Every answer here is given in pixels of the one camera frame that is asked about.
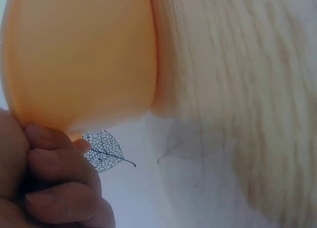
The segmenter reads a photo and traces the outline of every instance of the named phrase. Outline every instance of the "hand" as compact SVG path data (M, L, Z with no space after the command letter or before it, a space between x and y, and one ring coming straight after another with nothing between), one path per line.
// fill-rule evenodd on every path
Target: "hand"
M34 124L26 127L25 134L34 148L28 157L31 173L41 181L59 183L27 194L27 212L40 222L59 225L51 227L115 227L111 206L102 198L99 176L82 156L89 143L72 143L64 133Z
M81 155L89 147L87 142L71 143L61 132L30 125L26 128L30 143L41 148L30 151L20 125L2 109L0 125L1 228L115 227L112 209L101 197L98 175ZM44 162L45 156L51 163ZM26 196L20 194L25 197L21 205L16 198L17 191L23 190L20 184L27 162L37 179L60 184ZM33 222L25 215L33 216Z
M0 198L12 199L25 175L30 148L20 125L3 109L0 125Z

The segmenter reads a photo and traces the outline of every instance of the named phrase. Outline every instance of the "finger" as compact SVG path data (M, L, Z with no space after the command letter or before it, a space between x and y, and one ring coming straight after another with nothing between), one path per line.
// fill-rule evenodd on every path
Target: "finger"
M24 131L33 149L56 150L75 148L69 137L61 131L44 128L34 123L27 125Z
M95 168L77 150L35 149L29 153L31 172L45 182L84 183L101 195L101 182Z
M111 206L91 188L77 182L28 194L25 205L34 218L48 224L79 222L88 227L115 227Z
M79 139L73 142L73 145L80 151L83 155L90 151L91 145L87 140Z

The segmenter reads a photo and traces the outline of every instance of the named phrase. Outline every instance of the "light wood surface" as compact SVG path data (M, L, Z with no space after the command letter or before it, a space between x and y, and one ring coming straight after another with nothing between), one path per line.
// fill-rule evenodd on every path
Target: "light wood surface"
M153 5L152 112L179 119L147 122L146 132L155 135L181 227L269 227L254 211L283 227L309 227L317 208L317 0ZM226 214L222 222L215 213Z

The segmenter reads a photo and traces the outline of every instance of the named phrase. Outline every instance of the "white surface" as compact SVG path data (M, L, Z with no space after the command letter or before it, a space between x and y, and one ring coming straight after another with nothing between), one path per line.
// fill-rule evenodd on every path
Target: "white surface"
M203 140L195 125L151 115L109 132L138 166L122 162L101 174L118 228L275 227L248 208L223 150L202 159L199 148L222 148L221 138Z

